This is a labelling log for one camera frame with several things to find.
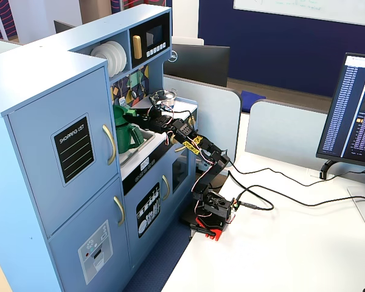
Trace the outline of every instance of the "black robotic arm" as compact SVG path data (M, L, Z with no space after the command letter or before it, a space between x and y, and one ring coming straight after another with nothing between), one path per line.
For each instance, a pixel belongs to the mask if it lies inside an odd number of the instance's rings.
M143 130L155 133L167 133L171 143L179 142L196 155L201 156L210 166L192 187L193 198L198 201L195 208L196 222L205 229L216 233L217 240L231 215L232 201L228 201L209 188L210 182L227 166L230 158L222 154L214 143L197 133L182 119L162 115L162 105L153 105L149 109L136 111L135 115L126 114L129 123L138 125Z

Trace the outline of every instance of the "green watering can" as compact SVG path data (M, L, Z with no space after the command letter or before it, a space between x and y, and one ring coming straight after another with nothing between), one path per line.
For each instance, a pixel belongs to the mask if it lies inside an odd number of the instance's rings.
M124 119L123 115L127 113L128 110L120 105L114 105L113 108L117 149L119 154L122 154L129 149L139 147L145 141L140 129L131 125Z

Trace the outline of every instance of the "plug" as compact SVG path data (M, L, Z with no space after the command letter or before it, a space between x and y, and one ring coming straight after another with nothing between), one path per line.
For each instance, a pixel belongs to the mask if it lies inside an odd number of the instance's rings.
M244 206L246 208L250 208L250 209L254 209L256 210L258 207L256 205L253 204L249 204L249 203L244 203L244 202L239 202L241 206Z

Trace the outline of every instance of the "monitor screen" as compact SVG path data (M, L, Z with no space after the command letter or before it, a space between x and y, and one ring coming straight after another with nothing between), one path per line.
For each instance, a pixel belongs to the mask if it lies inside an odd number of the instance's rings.
M365 166L365 55L346 55L316 157Z
M174 44L167 75L227 87L230 47Z

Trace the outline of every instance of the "white plate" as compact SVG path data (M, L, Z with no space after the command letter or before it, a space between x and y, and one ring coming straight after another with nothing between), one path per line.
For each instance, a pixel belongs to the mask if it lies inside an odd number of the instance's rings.
M112 44L120 53L120 57L122 60L122 65L120 66L120 71L122 72L127 64L127 56L126 56L126 52L124 51L124 48L122 47L121 44L115 42L115 41L107 41L107 44Z
M111 59L113 62L113 69L114 69L113 75L117 74L117 72L120 68L120 63L122 62L120 60L120 58L116 57L117 50L115 49L115 47L112 44L105 43L105 44L102 44L101 46L103 47L104 52L111 56Z
M116 47L109 41L107 41L104 45L108 46L114 52L114 57L116 62L115 74L118 74L120 72L120 67L122 66L122 57L120 56L119 50L116 49Z
M108 61L108 76L112 77L113 75L115 75L115 71L116 71L116 62L114 60L114 55L112 52L110 52L111 50L106 50L104 46L97 46L95 47L92 52L91 52L91 56L93 57L101 57L103 59L106 59Z

